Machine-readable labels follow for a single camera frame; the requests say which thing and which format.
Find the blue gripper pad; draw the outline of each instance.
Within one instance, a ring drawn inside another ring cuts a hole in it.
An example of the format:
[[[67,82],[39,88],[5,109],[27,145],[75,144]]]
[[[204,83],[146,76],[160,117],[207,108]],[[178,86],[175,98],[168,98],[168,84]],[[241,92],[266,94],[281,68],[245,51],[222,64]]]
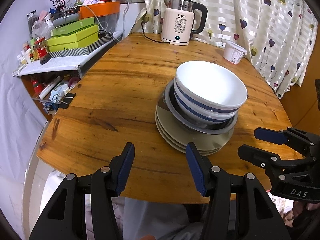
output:
[[[120,195],[122,191],[124,191],[125,185],[127,184],[127,180],[129,177],[129,173],[132,167],[132,163],[134,160],[134,145],[132,143],[127,143],[126,147],[128,148],[124,154],[126,154],[122,166],[118,173],[117,178],[117,187],[116,193]]]
[[[207,193],[207,189],[205,188],[205,185],[204,185],[204,175],[202,173],[200,164],[190,144],[187,144],[187,147],[186,147],[186,158],[187,158],[187,162],[193,177],[193,181],[195,182],[195,185],[196,185],[196,189],[201,193],[202,196],[205,196],[205,194]]]
[[[254,130],[254,137],[256,139],[282,145],[288,141],[283,132],[273,131],[265,128],[258,127]]]

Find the white cable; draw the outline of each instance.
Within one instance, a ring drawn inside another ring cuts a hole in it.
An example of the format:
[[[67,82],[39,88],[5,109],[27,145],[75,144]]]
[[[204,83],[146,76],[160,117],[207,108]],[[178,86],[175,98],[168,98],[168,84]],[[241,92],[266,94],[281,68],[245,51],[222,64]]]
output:
[[[107,31],[107,28],[108,28],[108,22],[106,22],[106,24],[107,24],[106,28],[103,28],[103,26],[102,26],[101,22],[99,21],[98,17],[97,17],[97,16],[96,16],[96,14],[91,10],[91,8],[90,8],[89,6],[86,6],[86,5],[83,5],[83,4],[80,4],[80,5],[77,5],[77,6],[84,6],[84,7],[88,8],[88,9],[92,12],[92,14],[95,16],[95,18],[97,19],[97,21],[98,21],[98,23],[99,23],[99,26],[100,26],[101,30],[103,30],[103,31]]]
[[[127,14],[127,11],[129,10],[129,0],[127,0],[127,7],[123,11],[123,19],[122,19],[122,27],[123,27],[123,34],[122,37],[124,38],[124,17]]]

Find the patterned box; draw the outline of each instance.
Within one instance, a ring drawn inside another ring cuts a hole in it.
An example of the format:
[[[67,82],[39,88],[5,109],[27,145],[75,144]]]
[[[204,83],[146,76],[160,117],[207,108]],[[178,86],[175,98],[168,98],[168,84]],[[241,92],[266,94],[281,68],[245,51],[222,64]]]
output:
[[[95,49],[99,48],[103,44],[111,41],[113,38],[113,34],[109,33],[110,35],[106,35],[103,38],[97,40],[96,42],[90,44],[84,48],[78,49],[65,49],[61,51],[50,52],[51,57],[69,57],[69,56],[86,56],[93,52]]]

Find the green box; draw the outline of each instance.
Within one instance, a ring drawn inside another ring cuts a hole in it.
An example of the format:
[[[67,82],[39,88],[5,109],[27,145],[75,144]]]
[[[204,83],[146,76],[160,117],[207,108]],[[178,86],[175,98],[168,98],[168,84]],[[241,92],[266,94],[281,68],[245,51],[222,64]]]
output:
[[[94,17],[82,19],[82,20],[51,30],[51,36],[57,37],[57,36],[71,35],[75,32],[78,32],[92,25],[94,25]]]
[[[54,37],[47,40],[50,52],[83,48],[99,39],[98,25],[93,25],[69,36]]]

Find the electric kettle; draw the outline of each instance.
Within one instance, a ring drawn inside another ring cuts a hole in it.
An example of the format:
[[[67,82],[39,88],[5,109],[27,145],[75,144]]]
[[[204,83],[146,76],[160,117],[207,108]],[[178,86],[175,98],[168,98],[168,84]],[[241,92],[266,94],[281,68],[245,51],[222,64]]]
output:
[[[167,8],[164,11],[161,40],[175,45],[188,45],[191,34],[203,31],[208,9],[190,0],[164,0],[164,3]],[[202,15],[199,28],[192,30],[195,9],[200,10]]]

